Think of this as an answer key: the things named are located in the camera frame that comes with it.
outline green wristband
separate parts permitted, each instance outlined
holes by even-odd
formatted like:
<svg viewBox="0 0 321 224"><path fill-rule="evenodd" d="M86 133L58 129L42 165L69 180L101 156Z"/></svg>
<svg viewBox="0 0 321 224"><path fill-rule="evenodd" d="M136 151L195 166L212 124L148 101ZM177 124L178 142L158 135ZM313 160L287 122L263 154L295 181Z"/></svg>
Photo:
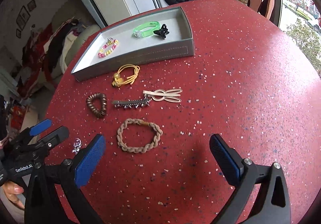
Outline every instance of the green wristband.
<svg viewBox="0 0 321 224"><path fill-rule="evenodd" d="M149 30L142 31L144 28L147 28L147 27L153 27L153 28L151 28ZM134 28L133 33L134 33L134 36L142 38L142 37L147 37L147 36L153 35L154 31L159 30L160 28L161 28L161 25L159 22L152 21L152 22L144 23L144 24Z"/></svg>

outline yellow elastic band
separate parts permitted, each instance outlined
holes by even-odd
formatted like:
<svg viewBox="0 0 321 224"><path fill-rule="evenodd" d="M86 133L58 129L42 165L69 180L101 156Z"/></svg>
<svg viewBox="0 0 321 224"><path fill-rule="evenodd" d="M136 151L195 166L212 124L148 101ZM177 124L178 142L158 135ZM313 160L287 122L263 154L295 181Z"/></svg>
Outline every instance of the yellow elastic band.
<svg viewBox="0 0 321 224"><path fill-rule="evenodd" d="M130 68L130 67L134 68L134 74L131 75L131 76L129 76L129 77L127 77L127 80L124 81L124 79L120 77L120 73L121 73L124 69ZM132 85L132 84L135 82L135 79L136 79L137 76L138 76L139 70L140 70L140 67L139 67L139 66L136 66L136 65L130 65L130 64L129 64L129 65L123 65L123 66L121 66L121 67L118 69L117 73L114 73L114 81L113 81L113 83L112 83L113 86L114 86L114 87L121 87L122 85L126 85L126 84L128 84L128 83L130 83L130 84Z"/></svg>

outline red table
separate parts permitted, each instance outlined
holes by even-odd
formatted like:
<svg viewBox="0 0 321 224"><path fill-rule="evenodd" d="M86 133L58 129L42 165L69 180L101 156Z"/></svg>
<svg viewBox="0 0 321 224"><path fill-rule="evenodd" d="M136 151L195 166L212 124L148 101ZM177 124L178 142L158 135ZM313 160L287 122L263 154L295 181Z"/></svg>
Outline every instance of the red table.
<svg viewBox="0 0 321 224"><path fill-rule="evenodd" d="M95 35L87 40L48 108L51 130L61 125L70 130L48 162L73 158L76 137L88 144L101 133L106 153L82 191L105 223L210 223L233 192L209 150L209 137L220 133L243 158L282 165L297 223L321 187L321 80L291 39L250 8L234 0L180 5L192 27L195 56L142 65L132 86L113 88L113 73L76 82L70 72ZM140 98L143 90L179 87L178 105L153 101L126 111L111 105ZM104 119L86 106L95 92L109 100ZM160 146L145 154L123 152L116 131L127 118L160 125ZM140 146L153 132L131 126L124 136L129 146Z"/></svg>

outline human hand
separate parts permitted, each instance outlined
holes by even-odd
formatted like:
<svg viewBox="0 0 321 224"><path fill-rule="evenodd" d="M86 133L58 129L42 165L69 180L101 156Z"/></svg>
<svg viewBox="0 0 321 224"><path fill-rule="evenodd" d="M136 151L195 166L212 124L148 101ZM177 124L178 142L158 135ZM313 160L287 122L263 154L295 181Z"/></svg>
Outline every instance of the human hand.
<svg viewBox="0 0 321 224"><path fill-rule="evenodd" d="M12 181L7 181L2 185L4 194L7 196L14 205L24 210L24 205L21 200L18 199L17 194L23 193L23 188L15 184Z"/></svg>

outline tree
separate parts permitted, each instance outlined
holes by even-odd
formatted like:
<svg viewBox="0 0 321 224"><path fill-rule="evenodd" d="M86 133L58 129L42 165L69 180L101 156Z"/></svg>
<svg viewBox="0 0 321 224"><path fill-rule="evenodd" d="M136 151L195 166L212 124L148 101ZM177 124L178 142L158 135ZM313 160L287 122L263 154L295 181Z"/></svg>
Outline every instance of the tree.
<svg viewBox="0 0 321 224"><path fill-rule="evenodd" d="M299 18L295 24L287 27L285 32L291 37L304 53L313 67L320 74L321 71L321 44L317 33L307 25L302 24Z"/></svg>

